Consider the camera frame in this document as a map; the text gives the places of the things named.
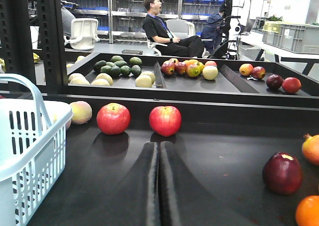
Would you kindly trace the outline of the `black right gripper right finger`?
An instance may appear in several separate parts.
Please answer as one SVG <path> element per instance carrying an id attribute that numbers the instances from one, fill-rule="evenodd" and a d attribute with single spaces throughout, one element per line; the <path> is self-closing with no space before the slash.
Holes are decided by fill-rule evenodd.
<path id="1" fill-rule="evenodd" d="M 159 146 L 159 210 L 163 226 L 253 225 L 207 191 L 169 141 Z"/>

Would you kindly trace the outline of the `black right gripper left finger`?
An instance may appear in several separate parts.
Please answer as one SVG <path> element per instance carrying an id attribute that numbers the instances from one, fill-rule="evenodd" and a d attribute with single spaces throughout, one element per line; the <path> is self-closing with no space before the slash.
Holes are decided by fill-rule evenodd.
<path id="1" fill-rule="evenodd" d="M 97 209 L 86 213 L 84 226 L 158 226 L 158 147 L 146 142 L 137 160 Z"/>

